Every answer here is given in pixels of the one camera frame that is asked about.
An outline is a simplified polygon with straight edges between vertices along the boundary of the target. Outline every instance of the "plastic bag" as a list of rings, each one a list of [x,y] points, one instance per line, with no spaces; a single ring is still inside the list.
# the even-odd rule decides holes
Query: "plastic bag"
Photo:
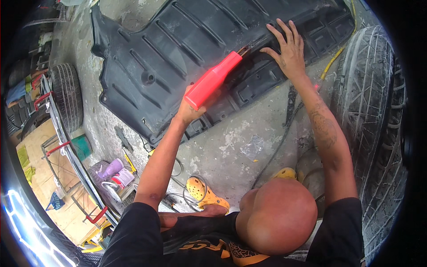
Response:
[[[242,146],[240,151],[246,155],[250,160],[254,161],[256,156],[263,150],[264,148],[264,139],[259,135],[253,135],[251,141]]]

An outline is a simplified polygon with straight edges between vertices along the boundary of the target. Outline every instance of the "wooden board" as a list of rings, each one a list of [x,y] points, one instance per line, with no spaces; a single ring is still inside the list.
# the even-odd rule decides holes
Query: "wooden board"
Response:
[[[53,173],[48,163],[46,160],[41,159],[41,157],[43,157],[41,144],[54,135],[56,135],[55,128],[53,127],[52,121],[49,119],[27,135],[24,140],[16,146],[16,149],[19,149],[25,145],[28,159],[30,160],[29,166],[35,167],[35,175],[32,177],[31,188],[44,208],[48,206],[52,193],[56,189],[56,185],[53,181]],[[56,142],[50,145],[47,150],[53,149],[58,145],[59,144]],[[49,160],[52,162],[53,169],[57,173],[65,190],[68,190],[80,181],[71,163],[68,161],[68,158],[62,156],[59,150],[52,153]],[[85,219],[85,215],[71,199],[70,196],[73,194],[79,204],[81,206],[84,205],[85,211],[88,214],[96,207],[89,199],[88,193],[84,190],[83,186],[80,185],[62,199],[65,202],[64,206],[57,211],[47,211],[47,214],[75,245],[80,245],[84,238],[91,234],[96,227],[88,220],[82,222]],[[101,210],[97,208],[93,214],[96,215],[100,211]],[[104,220],[105,217],[102,217],[98,223],[101,224]]]

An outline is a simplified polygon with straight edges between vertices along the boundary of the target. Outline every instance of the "yellow power cable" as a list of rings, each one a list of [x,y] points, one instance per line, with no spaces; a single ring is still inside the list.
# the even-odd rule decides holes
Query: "yellow power cable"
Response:
[[[354,30],[351,34],[351,36],[353,36],[353,34],[356,32],[356,28],[357,28],[357,20],[356,20],[356,9],[354,8],[354,3],[353,0],[351,0],[351,5],[353,7],[353,16],[354,16]],[[329,61],[329,63],[326,65],[325,70],[323,71],[323,73],[320,75],[320,79],[323,81],[326,78],[326,73],[328,73],[329,68],[331,67],[332,63],[336,60],[336,58],[341,54],[341,52],[344,50],[344,48],[346,47],[346,45],[344,45],[343,47],[341,47],[338,52],[333,56],[333,58]]]

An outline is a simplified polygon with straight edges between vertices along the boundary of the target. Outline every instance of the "hand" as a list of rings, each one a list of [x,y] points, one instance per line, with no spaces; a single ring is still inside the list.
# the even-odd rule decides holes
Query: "hand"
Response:
[[[292,31],[281,19],[278,18],[276,21],[277,24],[285,31],[288,42],[285,41],[283,35],[278,30],[270,24],[267,24],[267,29],[271,31],[279,41],[281,54],[277,54],[269,47],[262,48],[260,52],[267,53],[274,58],[286,77],[295,84],[297,80],[307,76],[305,74],[304,41],[302,40],[301,35],[298,34],[293,21],[289,21],[289,26]]]
[[[187,86],[185,92],[187,93],[194,85]],[[199,110],[193,109],[190,104],[183,98],[181,101],[181,105],[179,106],[178,113],[175,115],[176,119],[181,120],[186,125],[189,125],[193,120],[200,118],[208,108],[217,100],[219,95],[221,94],[220,90],[217,90],[212,97],[210,97],[205,105],[201,106]]]

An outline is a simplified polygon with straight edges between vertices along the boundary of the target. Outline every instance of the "black plastic cover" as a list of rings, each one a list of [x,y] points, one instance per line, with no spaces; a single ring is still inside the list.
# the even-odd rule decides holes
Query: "black plastic cover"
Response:
[[[256,41],[229,75],[219,101],[186,130],[183,142],[252,103],[286,77],[263,46],[278,43],[265,24],[292,19],[303,36],[306,64],[347,39],[354,28],[343,0],[169,0],[140,31],[131,32],[91,8],[92,53],[104,58],[99,101],[157,146],[185,88],[231,51]]]

